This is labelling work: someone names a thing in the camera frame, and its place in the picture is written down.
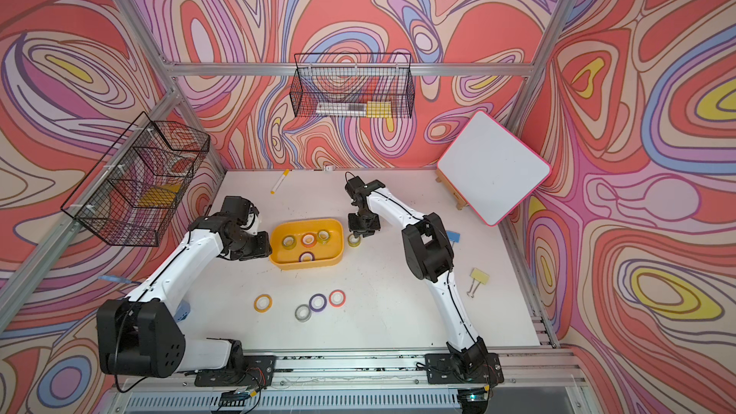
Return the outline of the yellow-green tape roll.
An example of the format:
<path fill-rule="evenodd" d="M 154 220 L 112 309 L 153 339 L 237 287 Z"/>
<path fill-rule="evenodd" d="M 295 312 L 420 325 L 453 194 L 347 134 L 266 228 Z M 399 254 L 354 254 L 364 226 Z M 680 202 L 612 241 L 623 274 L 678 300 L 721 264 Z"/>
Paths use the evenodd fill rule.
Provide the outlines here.
<path fill-rule="evenodd" d="M 320 230 L 317 233 L 317 239 L 320 243 L 329 243 L 332 235 L 328 230 Z"/>
<path fill-rule="evenodd" d="M 294 249 L 296 247 L 296 238 L 292 235 L 286 236 L 282 240 L 282 247 L 283 249 L 287 249 L 287 250 Z"/>
<path fill-rule="evenodd" d="M 347 238 L 347 243 L 350 247 L 358 247 L 361 244 L 361 237 L 350 234 Z"/>

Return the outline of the yellow plastic storage box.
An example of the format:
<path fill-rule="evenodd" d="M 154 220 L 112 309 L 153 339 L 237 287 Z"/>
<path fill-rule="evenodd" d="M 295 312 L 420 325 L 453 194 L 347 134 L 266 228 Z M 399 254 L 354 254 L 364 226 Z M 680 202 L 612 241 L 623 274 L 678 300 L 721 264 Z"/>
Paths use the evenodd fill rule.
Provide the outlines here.
<path fill-rule="evenodd" d="M 318 241 L 317 233 L 320 230 L 328 230 L 331 233 L 332 237 L 329 243 L 320 243 Z M 316 244 L 314 246 L 305 247 L 302 245 L 301 238 L 306 233 L 314 233 L 316 235 Z M 288 235 L 296 238 L 296 247 L 291 250 L 283 249 L 282 247 L 282 240 Z M 343 238 L 342 224 L 335 218 L 313 218 L 312 220 L 284 222 L 270 233 L 272 254 L 269 258 L 272 264 L 281 270 L 334 266 L 341 261 L 343 256 L 345 245 Z M 313 262 L 301 263 L 298 261 L 299 256 L 305 251 L 314 254 L 315 259 Z"/>

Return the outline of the orange tape roll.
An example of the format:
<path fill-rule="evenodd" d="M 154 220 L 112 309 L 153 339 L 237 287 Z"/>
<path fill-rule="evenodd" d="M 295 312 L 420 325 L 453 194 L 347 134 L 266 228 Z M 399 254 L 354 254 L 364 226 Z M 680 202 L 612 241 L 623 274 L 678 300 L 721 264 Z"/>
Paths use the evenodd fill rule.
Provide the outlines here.
<path fill-rule="evenodd" d="M 272 304 L 272 298 L 269 294 L 261 294 L 254 300 L 253 308 L 259 314 L 264 314 L 271 309 Z"/>

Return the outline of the red tape roll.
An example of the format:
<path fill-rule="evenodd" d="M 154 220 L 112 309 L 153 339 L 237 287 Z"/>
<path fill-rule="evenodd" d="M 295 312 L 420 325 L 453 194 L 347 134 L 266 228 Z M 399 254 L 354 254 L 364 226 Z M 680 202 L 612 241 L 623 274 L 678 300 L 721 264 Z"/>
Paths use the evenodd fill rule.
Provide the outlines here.
<path fill-rule="evenodd" d="M 333 308 L 341 308 L 346 302 L 346 294 L 341 289 L 335 289 L 330 293 L 328 301 Z"/>
<path fill-rule="evenodd" d="M 311 247 L 316 244 L 316 235 L 314 233 L 306 233 L 301 238 L 301 243 L 305 247 Z"/>

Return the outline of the purple tape roll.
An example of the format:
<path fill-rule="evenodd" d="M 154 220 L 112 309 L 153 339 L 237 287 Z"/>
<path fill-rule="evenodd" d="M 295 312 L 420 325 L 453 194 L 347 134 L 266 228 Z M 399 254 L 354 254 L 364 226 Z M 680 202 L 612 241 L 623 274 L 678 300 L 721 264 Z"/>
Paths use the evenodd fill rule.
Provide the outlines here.
<path fill-rule="evenodd" d="M 315 257 L 314 257 L 314 254 L 312 254 L 312 253 L 311 253 L 311 252 L 309 252 L 309 251 L 305 251 L 305 252 L 303 252 L 303 253 L 302 253 L 302 254 L 301 254 L 301 255 L 299 256 L 299 259 L 298 259 L 298 261 L 299 261 L 299 262 L 301 262 L 301 263 L 308 263 L 308 262 L 313 262 L 313 261 L 314 261 L 314 259 L 315 259 Z"/>
<path fill-rule="evenodd" d="M 308 302 L 308 306 L 312 312 L 323 312 L 328 305 L 328 298 L 323 293 L 314 294 Z"/>

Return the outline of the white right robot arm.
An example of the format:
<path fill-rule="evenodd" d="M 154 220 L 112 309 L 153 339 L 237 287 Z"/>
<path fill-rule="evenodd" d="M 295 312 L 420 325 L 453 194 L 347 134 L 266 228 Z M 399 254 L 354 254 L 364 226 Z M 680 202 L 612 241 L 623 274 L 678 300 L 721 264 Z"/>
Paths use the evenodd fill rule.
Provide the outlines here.
<path fill-rule="evenodd" d="M 419 212 L 395 197 L 383 182 L 366 183 L 352 172 L 345 174 L 345 191 L 356 207 L 348 215 L 350 245 L 357 246 L 379 232 L 382 220 L 399 228 L 407 267 L 429 288 L 447 332 L 452 372 L 461 381 L 482 376 L 484 383 L 496 384 L 490 353 L 460 298 L 453 246 L 440 216 Z"/>

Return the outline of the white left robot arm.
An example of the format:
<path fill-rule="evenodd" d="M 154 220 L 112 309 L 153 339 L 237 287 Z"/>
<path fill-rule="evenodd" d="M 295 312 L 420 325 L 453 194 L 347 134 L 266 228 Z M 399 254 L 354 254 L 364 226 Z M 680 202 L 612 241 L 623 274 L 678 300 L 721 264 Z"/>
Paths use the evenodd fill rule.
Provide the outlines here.
<path fill-rule="evenodd" d="M 164 262 L 122 299 L 107 300 L 96 314 L 99 361 L 111 376 L 164 379 L 174 373 L 238 371 L 241 342 L 186 337 L 174 318 L 190 287 L 216 260 L 268 258 L 268 232 L 260 212 L 244 197 L 229 195 L 220 211 L 197 218 Z"/>

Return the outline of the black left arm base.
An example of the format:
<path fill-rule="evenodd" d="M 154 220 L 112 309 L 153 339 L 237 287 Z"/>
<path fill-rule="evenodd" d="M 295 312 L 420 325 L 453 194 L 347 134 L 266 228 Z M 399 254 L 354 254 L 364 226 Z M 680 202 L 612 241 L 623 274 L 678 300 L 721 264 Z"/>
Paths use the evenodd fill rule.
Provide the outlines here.
<path fill-rule="evenodd" d="M 194 373 L 196 387 L 260 386 L 272 384 L 275 356 L 235 356 L 224 368 Z"/>

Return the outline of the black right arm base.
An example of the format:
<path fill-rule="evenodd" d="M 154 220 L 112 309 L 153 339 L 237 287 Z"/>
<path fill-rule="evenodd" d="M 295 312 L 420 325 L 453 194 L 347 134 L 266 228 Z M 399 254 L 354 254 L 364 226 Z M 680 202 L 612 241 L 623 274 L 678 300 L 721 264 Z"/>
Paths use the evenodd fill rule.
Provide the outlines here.
<path fill-rule="evenodd" d="M 496 353 L 489 353 L 485 362 L 465 376 L 454 366 L 450 354 L 425 354 L 423 360 L 415 363 L 415 369 L 425 372 L 430 385 L 461 383 L 495 387 L 505 381 Z"/>

